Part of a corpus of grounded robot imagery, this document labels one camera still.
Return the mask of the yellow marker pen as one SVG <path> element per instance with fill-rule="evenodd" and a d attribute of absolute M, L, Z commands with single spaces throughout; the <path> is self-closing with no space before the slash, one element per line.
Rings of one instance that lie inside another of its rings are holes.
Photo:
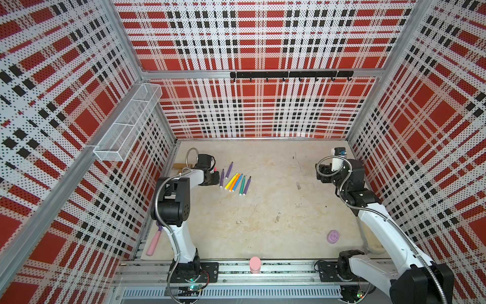
<path fill-rule="evenodd" d="M 232 188 L 232 185 L 233 185 L 234 181 L 235 181 L 235 180 L 236 180 L 238 177 L 239 177 L 239 174 L 238 174 L 238 173 L 236 173 L 236 174 L 233 176 L 233 178 L 231 178 L 231 180 L 228 182 L 228 184 L 225 186 L 225 189 L 226 189 L 226 190 L 231 190 L 231 188 Z"/>

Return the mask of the violet marker pen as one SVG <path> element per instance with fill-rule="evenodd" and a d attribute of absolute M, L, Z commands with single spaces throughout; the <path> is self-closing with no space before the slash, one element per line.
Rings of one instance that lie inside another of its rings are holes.
<path fill-rule="evenodd" d="M 229 178 L 229 176 L 230 176 L 230 173 L 231 173 L 231 170 L 232 170 L 233 164 L 234 164 L 234 163 L 233 163 L 233 162 L 231 162 L 231 163 L 230 163 L 230 165 L 229 165 L 228 171 L 227 171 L 227 173 L 226 173 L 226 175 L 225 175 L 225 178 L 226 178 L 226 179 L 228 179 L 228 178 Z"/>

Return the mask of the orange marker pen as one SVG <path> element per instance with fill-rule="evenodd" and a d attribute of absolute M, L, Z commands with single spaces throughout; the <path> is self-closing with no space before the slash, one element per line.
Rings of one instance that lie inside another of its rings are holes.
<path fill-rule="evenodd" d="M 233 192 L 234 191 L 234 187 L 235 187 L 237 181 L 239 180 L 239 177 L 240 177 L 240 174 L 236 174 L 235 175 L 235 177 L 234 177 L 234 179 L 233 179 L 233 181 L 232 181 L 232 183 L 231 183 L 231 185 L 229 187 L 229 191 L 230 192 Z"/>

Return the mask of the blue marker pen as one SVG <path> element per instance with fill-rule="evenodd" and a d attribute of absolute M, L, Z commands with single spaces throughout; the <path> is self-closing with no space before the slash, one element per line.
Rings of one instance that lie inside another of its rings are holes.
<path fill-rule="evenodd" d="M 236 180 L 234 187 L 232 188 L 232 191 L 237 191 L 237 187 L 240 184 L 240 182 L 243 180 L 244 175 L 240 174 L 238 180 Z"/>

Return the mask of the green marker pen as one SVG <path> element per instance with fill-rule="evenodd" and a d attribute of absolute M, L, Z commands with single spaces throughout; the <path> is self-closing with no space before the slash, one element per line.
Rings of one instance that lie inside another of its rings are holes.
<path fill-rule="evenodd" d="M 244 176 L 243 179 L 242 179 L 242 182 L 241 182 L 241 185 L 240 185 L 239 195 L 243 195 L 245 184 L 246 184 L 246 176 Z"/>

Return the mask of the light purple marker pen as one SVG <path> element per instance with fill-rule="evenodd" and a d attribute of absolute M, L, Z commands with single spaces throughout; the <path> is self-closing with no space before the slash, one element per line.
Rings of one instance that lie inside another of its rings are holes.
<path fill-rule="evenodd" d="M 248 189 L 249 189 L 249 185 L 250 185 L 250 183 L 251 183 L 251 176 L 249 177 L 249 179 L 248 179 L 248 180 L 247 180 L 247 182 L 246 182 L 246 185 L 245 185 L 245 188 L 244 188 L 244 192 L 243 192 L 243 194 L 242 194 L 242 195 L 244 195 L 244 196 L 245 196 L 245 195 L 247 194 Z"/>

